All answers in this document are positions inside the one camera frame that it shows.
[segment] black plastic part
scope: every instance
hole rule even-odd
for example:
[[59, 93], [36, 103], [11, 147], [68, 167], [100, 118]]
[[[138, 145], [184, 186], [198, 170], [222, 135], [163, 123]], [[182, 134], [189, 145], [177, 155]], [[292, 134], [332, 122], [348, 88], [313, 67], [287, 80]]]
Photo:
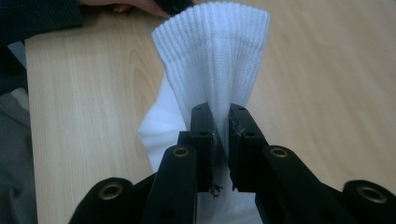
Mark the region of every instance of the black plastic part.
[[[256, 195], [256, 204], [263, 208], [259, 208], [263, 220], [278, 222], [278, 217], [268, 212], [275, 207], [283, 223], [356, 223], [294, 152], [285, 147], [268, 146], [262, 155], [264, 181]], [[275, 204], [268, 202], [265, 197], [268, 195], [272, 195], [270, 200]]]
[[212, 151], [214, 150], [215, 128], [208, 103], [191, 110], [189, 132], [180, 132], [178, 144], [189, 145], [197, 153], [198, 192], [208, 192], [213, 184]]
[[341, 202], [359, 223], [396, 223], [396, 197], [375, 183], [347, 182]]
[[166, 149], [140, 223], [195, 223], [196, 160], [192, 147]]
[[256, 192], [258, 158], [268, 146], [262, 131], [247, 109], [231, 105], [229, 115], [229, 167], [233, 187], [239, 192]]
[[[87, 193], [76, 208], [71, 224], [138, 223], [149, 195], [155, 175], [142, 180], [137, 185], [122, 178], [111, 177], [100, 181]], [[106, 186], [120, 186], [120, 195], [113, 199], [101, 198], [101, 190]]]
[[194, 6], [192, 0], [155, 0], [155, 2], [171, 16], [184, 11], [187, 7]]

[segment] person's hand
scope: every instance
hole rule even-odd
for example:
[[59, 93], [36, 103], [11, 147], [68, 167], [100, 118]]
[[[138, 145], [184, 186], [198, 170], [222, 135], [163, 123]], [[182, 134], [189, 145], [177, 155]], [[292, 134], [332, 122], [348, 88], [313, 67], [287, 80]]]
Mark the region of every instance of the person's hand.
[[154, 0], [78, 0], [80, 5], [86, 6], [104, 6], [114, 5], [114, 11], [122, 12], [130, 9], [131, 7], [138, 7], [150, 14], [169, 17], [169, 14], [164, 12]]

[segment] dark clothing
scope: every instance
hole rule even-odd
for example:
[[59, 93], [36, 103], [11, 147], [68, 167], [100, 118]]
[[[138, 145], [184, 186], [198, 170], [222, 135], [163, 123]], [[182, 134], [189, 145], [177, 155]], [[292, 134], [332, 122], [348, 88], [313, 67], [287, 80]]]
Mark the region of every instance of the dark clothing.
[[0, 47], [82, 23], [77, 0], [0, 0]]
[[0, 223], [37, 223], [30, 115], [0, 96]]

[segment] finger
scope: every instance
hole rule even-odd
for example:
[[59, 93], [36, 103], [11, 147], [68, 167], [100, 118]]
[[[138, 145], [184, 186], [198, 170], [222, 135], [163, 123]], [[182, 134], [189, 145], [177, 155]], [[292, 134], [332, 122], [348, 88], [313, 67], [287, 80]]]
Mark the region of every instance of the finger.
[[113, 11], [115, 12], [125, 12], [129, 11], [132, 8], [132, 6], [127, 5], [127, 4], [115, 4], [113, 6]]
[[123, 0], [123, 3], [136, 6], [156, 16], [169, 17], [169, 14], [163, 11], [153, 0]]

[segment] gray fabric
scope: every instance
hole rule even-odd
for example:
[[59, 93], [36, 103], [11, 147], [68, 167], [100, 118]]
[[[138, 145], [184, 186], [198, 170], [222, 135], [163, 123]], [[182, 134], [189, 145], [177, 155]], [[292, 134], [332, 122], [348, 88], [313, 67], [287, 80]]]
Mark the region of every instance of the gray fabric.
[[0, 223], [37, 223], [30, 115], [0, 96]]

